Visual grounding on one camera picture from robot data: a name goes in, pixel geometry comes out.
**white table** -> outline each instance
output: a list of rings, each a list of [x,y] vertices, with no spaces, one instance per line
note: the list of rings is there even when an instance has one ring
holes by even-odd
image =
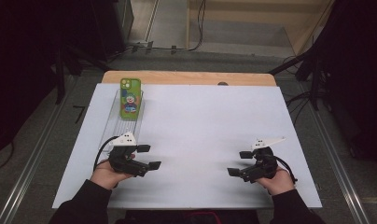
[[[52,207],[70,200],[86,178],[102,144],[119,84],[98,84]],[[297,189],[312,208],[321,207],[314,181],[278,87],[143,85],[146,102],[136,160],[162,161],[158,171],[130,178],[113,190],[110,207],[125,209],[240,209],[273,207],[258,184],[228,175],[256,138],[282,137],[273,153],[293,170]]]

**green phone case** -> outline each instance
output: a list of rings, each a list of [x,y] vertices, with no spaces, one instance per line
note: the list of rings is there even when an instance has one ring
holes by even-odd
[[[120,81],[120,115],[122,119],[137,119],[142,101],[139,78],[124,77]]]

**gray floor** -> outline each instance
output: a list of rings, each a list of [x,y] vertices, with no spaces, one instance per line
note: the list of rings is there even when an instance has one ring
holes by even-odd
[[[284,42],[284,39],[279,40],[278,38],[278,41],[281,43]],[[170,51],[165,50],[152,50],[150,53],[145,53],[144,50],[139,49],[135,53],[127,52],[121,55],[109,66],[127,71],[176,70],[264,73],[281,64],[286,56],[283,51],[276,51],[273,55],[264,55],[264,57],[261,55],[266,54],[265,51],[267,50],[262,52],[259,50],[255,55],[237,53],[234,48],[230,52],[226,52],[228,51],[227,48],[221,50],[222,52],[216,52],[216,48],[209,50],[211,52],[206,51],[208,50],[179,51],[172,55]],[[64,104],[56,107],[54,105],[56,91],[51,92],[22,126],[14,139],[15,152],[13,157],[0,170],[0,214],[15,183],[19,180],[22,170],[25,166],[31,165],[27,164],[27,161],[34,149],[39,148],[38,139],[42,136],[50,115],[55,109],[61,109],[61,113],[45,142],[43,153],[38,158],[39,164],[34,167],[34,175],[29,176],[31,181],[26,186],[27,188],[22,191],[23,198],[16,201],[17,210],[12,211],[15,216],[11,216],[11,219],[6,223],[47,223],[52,216],[54,211],[51,209],[51,205],[83,120],[83,117],[81,117],[77,121],[80,109],[75,108],[75,105],[89,105],[95,85],[102,80],[102,75],[103,72],[99,69],[89,67],[81,77],[76,77],[75,80],[67,77],[70,93]],[[287,99],[301,93],[302,87],[305,88],[309,85],[309,82],[299,83],[288,72],[277,75],[275,79]],[[296,123],[296,131],[305,158],[308,161],[324,206],[322,209],[316,209],[315,212],[327,223],[355,223],[353,213],[342,192],[342,185],[336,177],[337,173],[332,169],[327,153],[327,144],[323,141],[321,132],[318,131],[315,117],[319,116],[323,120],[331,140],[328,144],[334,146],[370,223],[377,223],[377,163],[352,158],[349,147],[332,114],[323,107],[321,101],[319,101],[319,105],[321,108],[318,112],[314,112],[309,105],[305,106]],[[291,115],[293,121],[296,116],[297,111]],[[8,156],[10,150],[11,147],[7,147],[0,151],[0,163]],[[272,210],[259,210],[258,214],[261,223],[268,223],[272,218]],[[110,209],[109,215],[110,223],[113,223],[118,217],[124,215],[124,211]]]

